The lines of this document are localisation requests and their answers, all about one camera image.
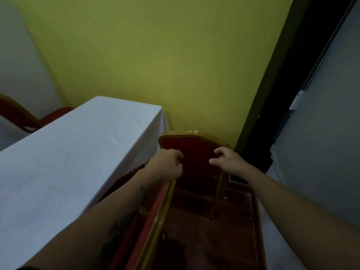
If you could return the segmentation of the person's right hand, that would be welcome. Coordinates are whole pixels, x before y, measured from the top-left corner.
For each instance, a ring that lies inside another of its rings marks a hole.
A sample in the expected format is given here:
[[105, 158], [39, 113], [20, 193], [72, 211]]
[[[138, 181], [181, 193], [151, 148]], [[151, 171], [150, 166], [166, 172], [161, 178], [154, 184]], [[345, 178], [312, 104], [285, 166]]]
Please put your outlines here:
[[226, 147], [219, 147], [214, 150], [214, 153], [221, 154], [218, 158], [223, 158], [223, 165], [219, 168], [223, 171], [244, 180], [249, 178], [251, 166], [238, 153]]

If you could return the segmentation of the person's left hand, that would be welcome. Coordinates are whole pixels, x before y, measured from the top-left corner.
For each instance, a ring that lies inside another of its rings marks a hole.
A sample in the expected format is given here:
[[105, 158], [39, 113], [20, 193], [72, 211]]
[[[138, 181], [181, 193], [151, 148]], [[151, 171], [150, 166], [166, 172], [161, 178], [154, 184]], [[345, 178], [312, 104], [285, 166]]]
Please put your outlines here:
[[172, 173], [172, 166], [180, 164], [182, 158], [183, 154], [180, 150], [161, 149], [144, 168], [147, 182], [149, 184], [169, 182], [181, 177], [182, 174]]

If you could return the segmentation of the person's left forearm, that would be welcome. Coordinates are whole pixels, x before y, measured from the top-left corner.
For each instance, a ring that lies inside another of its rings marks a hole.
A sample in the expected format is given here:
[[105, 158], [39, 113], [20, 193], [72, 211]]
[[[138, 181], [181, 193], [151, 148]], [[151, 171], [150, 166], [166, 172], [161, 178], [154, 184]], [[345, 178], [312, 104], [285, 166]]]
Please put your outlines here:
[[91, 270], [103, 267], [139, 210], [147, 191], [161, 178], [148, 167], [58, 233], [16, 270]]

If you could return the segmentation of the person's right forearm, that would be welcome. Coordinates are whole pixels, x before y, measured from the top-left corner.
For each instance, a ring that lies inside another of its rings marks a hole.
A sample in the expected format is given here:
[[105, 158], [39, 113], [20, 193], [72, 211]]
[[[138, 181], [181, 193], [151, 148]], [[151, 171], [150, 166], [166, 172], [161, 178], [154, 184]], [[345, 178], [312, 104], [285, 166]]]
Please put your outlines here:
[[237, 172], [254, 190], [307, 270], [360, 270], [360, 230], [245, 164]]

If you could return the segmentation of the white door latch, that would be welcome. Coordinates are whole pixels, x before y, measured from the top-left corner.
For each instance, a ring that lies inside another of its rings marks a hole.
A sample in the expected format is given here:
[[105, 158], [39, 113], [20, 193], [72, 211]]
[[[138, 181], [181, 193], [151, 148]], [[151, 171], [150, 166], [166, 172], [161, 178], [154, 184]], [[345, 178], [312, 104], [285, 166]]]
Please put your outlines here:
[[290, 107], [289, 107], [289, 111], [293, 112], [294, 110], [296, 110], [296, 108], [299, 105], [300, 100], [302, 99], [303, 95], [304, 95], [304, 90], [300, 90], [298, 91], [298, 93], [296, 94], [294, 100], [292, 101]]

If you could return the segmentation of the white tablecloth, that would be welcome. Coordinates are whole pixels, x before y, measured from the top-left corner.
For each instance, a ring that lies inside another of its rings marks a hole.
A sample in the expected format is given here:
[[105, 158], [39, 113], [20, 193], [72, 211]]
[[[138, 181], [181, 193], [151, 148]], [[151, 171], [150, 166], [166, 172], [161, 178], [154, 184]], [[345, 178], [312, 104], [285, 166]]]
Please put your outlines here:
[[97, 96], [0, 151], [0, 270], [25, 264], [160, 150], [158, 105]]

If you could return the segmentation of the grey door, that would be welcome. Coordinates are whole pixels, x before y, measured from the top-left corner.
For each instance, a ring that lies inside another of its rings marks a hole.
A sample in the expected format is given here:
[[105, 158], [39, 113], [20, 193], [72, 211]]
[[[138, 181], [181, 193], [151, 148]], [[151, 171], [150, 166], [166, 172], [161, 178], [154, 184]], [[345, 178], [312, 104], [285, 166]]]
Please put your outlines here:
[[360, 0], [272, 152], [286, 187], [360, 227]]

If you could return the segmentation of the red chair with gold frame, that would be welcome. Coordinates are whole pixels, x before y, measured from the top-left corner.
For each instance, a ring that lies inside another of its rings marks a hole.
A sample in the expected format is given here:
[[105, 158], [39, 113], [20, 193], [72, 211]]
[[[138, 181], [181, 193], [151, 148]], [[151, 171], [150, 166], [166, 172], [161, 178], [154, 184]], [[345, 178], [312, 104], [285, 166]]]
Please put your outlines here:
[[137, 213], [124, 235], [106, 270], [147, 270], [161, 234], [176, 180], [163, 184], [146, 216]]
[[26, 133], [34, 133], [56, 119], [74, 110], [72, 107], [65, 107], [55, 110], [41, 119], [37, 119], [21, 104], [11, 97], [0, 93], [0, 116], [14, 124]]
[[220, 190], [227, 179], [227, 173], [211, 165], [210, 159], [216, 158], [215, 149], [230, 146], [217, 137], [202, 135], [198, 132], [165, 132], [159, 137], [162, 149], [179, 150], [183, 154], [180, 163], [183, 166], [176, 187], [180, 191], [196, 198], [206, 199], [211, 207], [209, 218], [215, 217]]

